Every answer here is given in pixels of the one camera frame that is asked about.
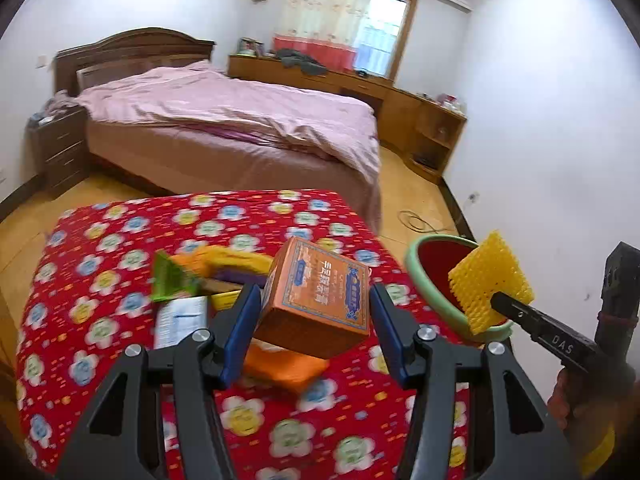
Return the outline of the right hand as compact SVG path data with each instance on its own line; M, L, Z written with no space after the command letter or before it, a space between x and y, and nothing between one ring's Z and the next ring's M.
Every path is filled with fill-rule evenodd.
M639 386L622 400L587 396L584 381L561 370L547 402L584 479L639 477Z

